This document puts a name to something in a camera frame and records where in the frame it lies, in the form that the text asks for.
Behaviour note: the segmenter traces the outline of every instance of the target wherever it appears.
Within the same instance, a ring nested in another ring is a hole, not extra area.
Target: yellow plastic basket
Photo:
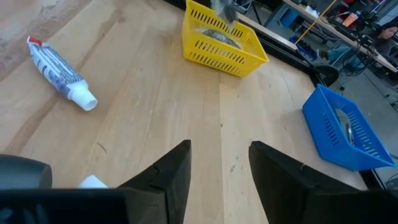
[[[222,19],[216,17],[213,10],[192,0],[186,0],[187,10],[182,26],[184,57],[188,60],[236,75],[245,77],[268,57],[262,48],[256,33],[247,26],[234,22],[229,28]],[[213,29],[232,37],[241,47],[225,44],[203,35],[201,29]]]

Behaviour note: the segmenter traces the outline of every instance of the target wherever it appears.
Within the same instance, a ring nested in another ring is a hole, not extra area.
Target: blue plastic basket
[[[344,111],[351,122],[353,145],[344,135],[335,108]],[[396,166],[354,102],[318,85],[304,103],[303,113],[324,160],[355,171]]]

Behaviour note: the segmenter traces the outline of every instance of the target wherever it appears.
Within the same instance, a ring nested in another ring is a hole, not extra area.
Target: toothpaste tube
[[[28,37],[30,58],[40,73],[68,100],[83,110],[92,110],[98,100],[88,90],[87,82],[49,44]]]

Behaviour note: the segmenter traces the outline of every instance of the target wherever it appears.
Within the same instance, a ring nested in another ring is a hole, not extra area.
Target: white toothpaste cap
[[[76,88],[72,93],[71,100],[85,111],[94,109],[98,104],[98,100],[86,88]]]

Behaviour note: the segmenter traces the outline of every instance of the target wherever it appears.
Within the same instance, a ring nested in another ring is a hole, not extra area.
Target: person
[[[383,57],[389,56],[391,48],[395,45],[391,37],[393,37],[397,32],[398,32],[398,23],[388,22],[387,24],[384,24],[378,31],[375,32],[376,35],[373,35],[374,48]],[[332,62],[338,59],[341,55],[343,55],[350,49],[351,47],[347,46],[339,47],[337,49],[328,50],[328,51],[323,51],[318,49],[317,55],[318,58],[325,58],[328,61]],[[351,60],[348,62],[348,68],[350,70],[356,70],[356,69],[359,70],[364,67],[365,65],[357,57],[351,58]]]

